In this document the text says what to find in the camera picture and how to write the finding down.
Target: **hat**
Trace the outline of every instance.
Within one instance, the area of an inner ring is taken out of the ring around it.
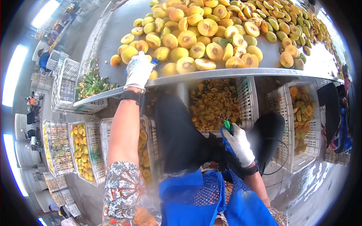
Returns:
[[[42,54],[43,50],[44,50],[44,48],[43,48],[43,49],[38,50],[38,56],[40,56],[40,55]]]

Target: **blue mesh apron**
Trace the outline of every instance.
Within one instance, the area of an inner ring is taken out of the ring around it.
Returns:
[[[233,190],[225,205],[225,184],[220,172],[201,170],[160,183],[162,225],[212,226],[218,212],[224,211],[229,226],[277,226],[268,209],[255,192],[231,170]]]

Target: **wet floor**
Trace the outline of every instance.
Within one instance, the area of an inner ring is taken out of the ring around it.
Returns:
[[[90,18],[85,18],[78,27],[70,28],[67,33],[66,53],[70,58],[80,62],[84,47],[87,43],[97,18],[106,7],[107,3],[93,12]],[[292,77],[256,77],[258,94],[259,115],[267,113],[265,95],[289,82]],[[80,120],[100,121],[101,118],[113,117],[117,109],[117,102],[109,99],[108,108],[98,112],[95,116],[64,115],[54,113],[50,109],[51,95],[45,95],[42,110],[42,120],[60,120],[74,122]],[[300,172],[291,175],[282,169],[273,175],[263,176],[271,206],[289,214],[290,225],[314,225],[323,216],[330,204],[338,196],[347,175],[347,167],[323,162],[321,149],[317,160]],[[279,168],[275,163],[270,163],[265,173],[271,173]],[[68,187],[72,196],[82,212],[82,218],[90,226],[96,226],[102,220],[102,203],[104,198],[104,183],[98,187],[81,180],[76,174],[66,175]]]

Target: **fluorescent light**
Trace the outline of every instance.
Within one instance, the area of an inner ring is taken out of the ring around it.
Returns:
[[[23,185],[23,183],[21,181],[19,170],[18,170],[18,167],[17,167],[17,161],[16,161],[16,158],[15,158],[15,151],[14,151],[13,136],[11,136],[9,134],[4,134],[4,143],[5,143],[6,154],[8,155],[10,168],[11,168],[11,171],[13,171],[15,181],[18,184],[18,187],[19,187],[20,192],[22,193],[22,195],[27,197],[29,195],[25,191],[25,188],[24,188],[24,185]]]
[[[47,226],[46,223],[43,221],[43,218],[38,218],[38,221],[39,221],[42,225]]]
[[[11,57],[8,71],[6,72],[2,104],[13,107],[16,84],[18,83],[20,71],[25,60],[28,49],[18,45]]]
[[[47,19],[53,14],[53,12],[58,8],[59,2],[56,0],[50,0],[43,8],[39,11],[38,15],[34,18],[31,25],[35,28],[39,28],[43,25]]]

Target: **gloved hand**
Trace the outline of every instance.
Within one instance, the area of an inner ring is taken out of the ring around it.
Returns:
[[[232,123],[232,129],[234,131],[233,136],[225,127],[221,128],[221,136],[223,137],[225,150],[236,156],[241,163],[241,167],[246,168],[255,160],[255,156],[250,149],[250,143],[247,140],[245,131],[235,123]]]
[[[127,81],[124,89],[129,87],[136,87],[146,92],[144,85],[151,75],[152,69],[155,65],[148,62],[143,51],[140,51],[138,55],[133,56],[131,61],[127,65]]]

